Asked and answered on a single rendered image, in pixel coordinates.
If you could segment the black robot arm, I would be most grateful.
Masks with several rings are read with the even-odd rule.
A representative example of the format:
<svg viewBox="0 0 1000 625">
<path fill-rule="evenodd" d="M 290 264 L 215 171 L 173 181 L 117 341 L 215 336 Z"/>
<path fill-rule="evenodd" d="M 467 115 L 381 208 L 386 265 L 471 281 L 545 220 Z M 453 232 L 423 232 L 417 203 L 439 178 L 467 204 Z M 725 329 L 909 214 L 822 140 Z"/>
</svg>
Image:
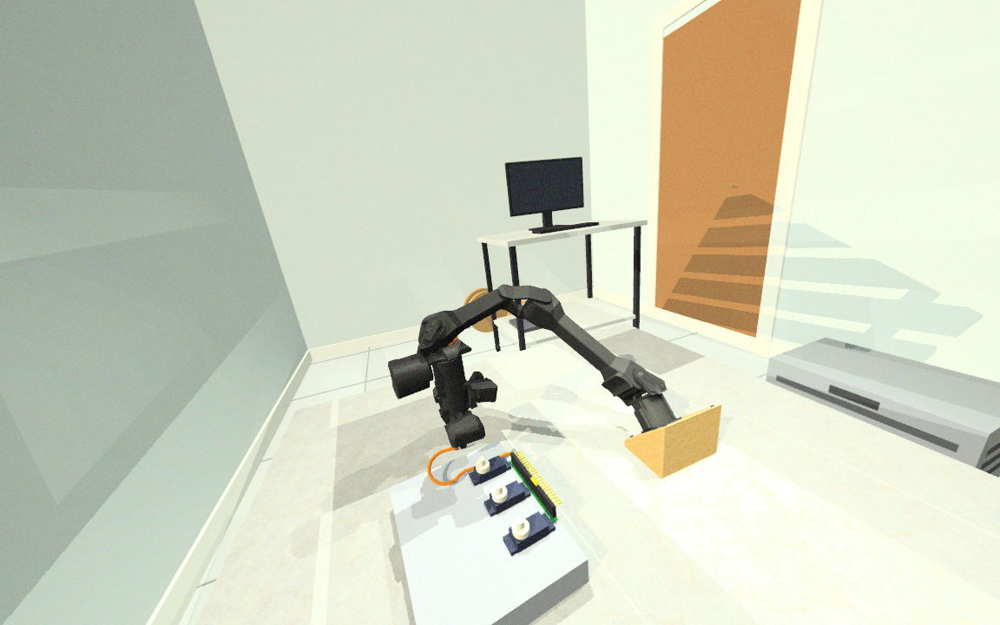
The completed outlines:
<svg viewBox="0 0 1000 625">
<path fill-rule="evenodd" d="M 525 304 L 518 305 L 515 302 L 518 299 L 526 299 Z M 674 415 L 668 401 L 661 394 L 667 390 L 664 380 L 644 371 L 635 361 L 622 359 L 608 351 L 605 345 L 598 343 L 581 326 L 573 323 L 550 290 L 505 284 L 468 302 L 464 307 L 442 310 L 422 319 L 417 353 L 404 359 L 388 361 L 392 387 L 398 399 L 429 388 L 433 379 L 441 386 L 459 383 L 465 375 L 462 353 L 471 352 L 472 349 L 457 336 L 500 309 L 552 331 L 570 345 L 573 351 L 580 353 L 583 359 L 601 373 L 604 380 L 601 386 L 608 389 L 614 397 L 620 397 L 627 407 L 634 406 L 634 414 L 641 424 L 642 434 L 682 420 L 682 417 Z M 455 343 L 450 345 L 455 338 Z M 495 381 L 484 378 L 481 372 L 473 372 L 467 381 L 471 409 L 484 401 L 495 403 Z M 642 396 L 643 394 L 646 395 Z"/>
</svg>

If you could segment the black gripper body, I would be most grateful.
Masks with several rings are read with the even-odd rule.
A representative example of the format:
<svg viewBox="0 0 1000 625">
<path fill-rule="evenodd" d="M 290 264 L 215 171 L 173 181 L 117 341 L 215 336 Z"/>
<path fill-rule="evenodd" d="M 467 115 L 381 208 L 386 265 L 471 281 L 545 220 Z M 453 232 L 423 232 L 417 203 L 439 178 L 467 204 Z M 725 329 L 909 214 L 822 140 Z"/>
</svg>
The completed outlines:
<svg viewBox="0 0 1000 625">
<path fill-rule="evenodd" d="M 439 403 L 442 416 L 450 417 L 447 435 L 451 448 L 459 448 L 462 444 L 477 442 L 485 437 L 483 422 L 471 411 L 467 411 L 470 408 L 468 389 L 465 375 L 459 383 L 450 386 L 441 386 L 434 381 L 434 401 Z"/>
</svg>

